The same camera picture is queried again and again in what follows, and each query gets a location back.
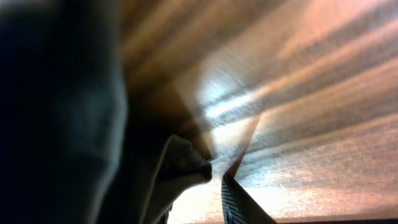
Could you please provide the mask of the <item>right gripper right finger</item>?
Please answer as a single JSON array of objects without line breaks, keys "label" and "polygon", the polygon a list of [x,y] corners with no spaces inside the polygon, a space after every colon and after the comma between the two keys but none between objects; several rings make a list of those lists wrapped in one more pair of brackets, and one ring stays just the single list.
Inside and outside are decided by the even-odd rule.
[{"label": "right gripper right finger", "polygon": [[277,224],[233,178],[225,175],[221,200],[225,224]]}]

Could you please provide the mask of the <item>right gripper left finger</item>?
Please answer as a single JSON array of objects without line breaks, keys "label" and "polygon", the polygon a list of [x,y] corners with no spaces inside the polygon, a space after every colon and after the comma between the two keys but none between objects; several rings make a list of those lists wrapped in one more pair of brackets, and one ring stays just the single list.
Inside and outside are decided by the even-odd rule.
[{"label": "right gripper left finger", "polygon": [[127,99],[117,0],[1,2],[1,222],[94,223]]}]

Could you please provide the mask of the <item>grey khaki shorts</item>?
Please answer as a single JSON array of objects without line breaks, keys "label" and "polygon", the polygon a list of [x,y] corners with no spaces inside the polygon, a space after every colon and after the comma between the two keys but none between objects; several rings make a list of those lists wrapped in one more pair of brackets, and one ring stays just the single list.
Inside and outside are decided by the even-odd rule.
[{"label": "grey khaki shorts", "polygon": [[168,223],[174,201],[186,190],[208,183],[210,152],[202,140],[179,130],[176,112],[190,112],[175,87],[151,98],[130,100],[121,163],[107,190],[98,223]]}]

